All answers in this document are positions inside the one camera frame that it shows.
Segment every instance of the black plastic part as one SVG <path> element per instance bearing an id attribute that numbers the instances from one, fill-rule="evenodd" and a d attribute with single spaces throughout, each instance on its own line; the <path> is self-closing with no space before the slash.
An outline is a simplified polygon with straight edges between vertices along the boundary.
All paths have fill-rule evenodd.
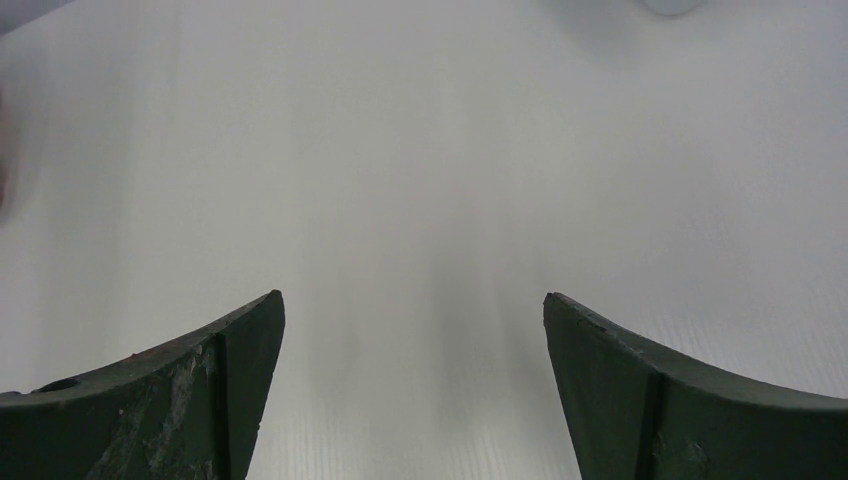
<path id="1" fill-rule="evenodd" d="M 274 291 L 118 363 L 0 394 L 0 478 L 244 479 L 284 328 Z"/>
<path id="2" fill-rule="evenodd" d="M 584 480 L 848 479 L 848 400 L 707 365 L 562 294 L 545 330 Z"/>

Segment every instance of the table surface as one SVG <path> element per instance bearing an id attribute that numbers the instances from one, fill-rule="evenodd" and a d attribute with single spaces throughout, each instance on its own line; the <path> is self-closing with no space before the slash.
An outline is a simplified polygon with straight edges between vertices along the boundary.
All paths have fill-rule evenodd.
<path id="1" fill-rule="evenodd" d="M 273 288 L 268 479 L 579 478 L 561 291 L 848 397 L 848 3 L 77 0 L 0 39 L 0 391 Z"/>

